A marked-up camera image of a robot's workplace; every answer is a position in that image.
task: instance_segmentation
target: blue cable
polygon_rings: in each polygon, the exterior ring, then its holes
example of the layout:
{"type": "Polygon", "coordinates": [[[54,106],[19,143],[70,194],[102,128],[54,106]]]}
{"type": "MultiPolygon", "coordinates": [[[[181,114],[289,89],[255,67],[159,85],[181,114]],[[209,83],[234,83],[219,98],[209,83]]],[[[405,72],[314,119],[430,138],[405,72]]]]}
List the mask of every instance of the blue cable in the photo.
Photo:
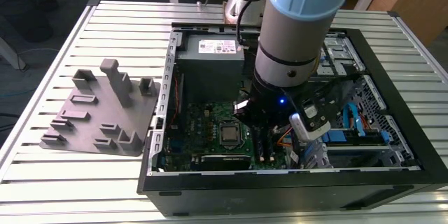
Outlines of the blue cable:
{"type": "Polygon", "coordinates": [[[358,135],[365,136],[365,132],[363,132],[363,129],[362,129],[362,123],[361,123],[361,117],[358,116],[355,105],[350,102],[343,106],[343,110],[342,110],[342,125],[343,125],[343,128],[349,127],[347,109],[351,111],[351,114],[353,114],[353,121],[354,121],[355,129],[358,131],[358,135]]]}
{"type": "Polygon", "coordinates": [[[10,93],[10,94],[0,94],[0,97],[14,97],[15,95],[26,94],[29,92],[33,92],[37,88],[33,88],[31,90],[21,91],[17,93],[10,93]]]}

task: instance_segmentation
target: green circuit board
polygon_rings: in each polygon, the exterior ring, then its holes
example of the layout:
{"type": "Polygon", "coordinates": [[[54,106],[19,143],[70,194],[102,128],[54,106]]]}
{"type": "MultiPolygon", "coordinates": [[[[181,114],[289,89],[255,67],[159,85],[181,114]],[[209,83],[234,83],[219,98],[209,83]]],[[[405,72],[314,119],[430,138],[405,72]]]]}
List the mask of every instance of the green circuit board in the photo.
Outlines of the green circuit board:
{"type": "Polygon", "coordinates": [[[231,111],[231,103],[186,104],[181,151],[178,148],[178,154],[170,155],[167,158],[167,162],[171,163],[169,170],[191,171],[193,168],[189,166],[191,158],[194,159],[198,155],[211,154],[238,154],[249,156],[250,169],[283,168],[285,154],[281,148],[277,149],[273,154],[273,161],[259,162],[254,159],[250,129],[231,116],[231,111]],[[219,144],[219,126],[222,124],[234,124],[239,130],[241,143],[231,149],[225,148],[219,144]]]}

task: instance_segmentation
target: slotted aluminum surface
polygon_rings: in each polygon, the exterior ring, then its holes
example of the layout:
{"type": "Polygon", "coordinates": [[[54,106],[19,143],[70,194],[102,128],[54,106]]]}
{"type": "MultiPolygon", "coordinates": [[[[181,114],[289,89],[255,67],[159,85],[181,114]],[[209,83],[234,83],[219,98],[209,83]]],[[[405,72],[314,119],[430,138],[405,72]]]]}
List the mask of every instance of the slotted aluminum surface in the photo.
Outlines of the slotted aluminum surface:
{"type": "MultiPolygon", "coordinates": [[[[170,22],[221,23],[221,7],[101,1],[86,7],[0,152],[0,223],[163,221],[178,223],[442,223],[448,188],[370,211],[165,218],[135,194],[139,157],[41,149],[37,144],[73,86],[78,68],[117,59],[131,78],[159,79],[170,22]]],[[[415,119],[448,162],[448,86],[417,42],[382,12],[339,11],[333,27],[354,28],[371,46],[415,119]]]]}

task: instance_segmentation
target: label sticker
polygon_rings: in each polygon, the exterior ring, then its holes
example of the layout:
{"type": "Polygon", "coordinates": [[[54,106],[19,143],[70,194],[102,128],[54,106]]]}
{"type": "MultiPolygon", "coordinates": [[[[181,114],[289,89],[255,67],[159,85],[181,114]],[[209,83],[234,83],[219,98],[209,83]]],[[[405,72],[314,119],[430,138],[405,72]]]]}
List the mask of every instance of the label sticker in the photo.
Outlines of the label sticker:
{"type": "Polygon", "coordinates": [[[291,158],[291,160],[293,160],[295,163],[298,163],[298,156],[297,156],[297,154],[295,154],[293,151],[290,152],[289,157],[291,158]]]}
{"type": "Polygon", "coordinates": [[[234,54],[234,40],[201,40],[198,41],[199,54],[234,54]]]}

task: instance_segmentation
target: wooden cabinet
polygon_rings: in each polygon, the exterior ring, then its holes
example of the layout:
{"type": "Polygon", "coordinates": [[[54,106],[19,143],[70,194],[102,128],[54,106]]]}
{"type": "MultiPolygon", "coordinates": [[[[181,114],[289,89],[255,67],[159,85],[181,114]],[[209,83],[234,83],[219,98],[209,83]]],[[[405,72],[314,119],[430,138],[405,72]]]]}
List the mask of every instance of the wooden cabinet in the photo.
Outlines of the wooden cabinet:
{"type": "Polygon", "coordinates": [[[448,0],[373,0],[369,10],[393,10],[425,46],[448,26],[448,0]]]}

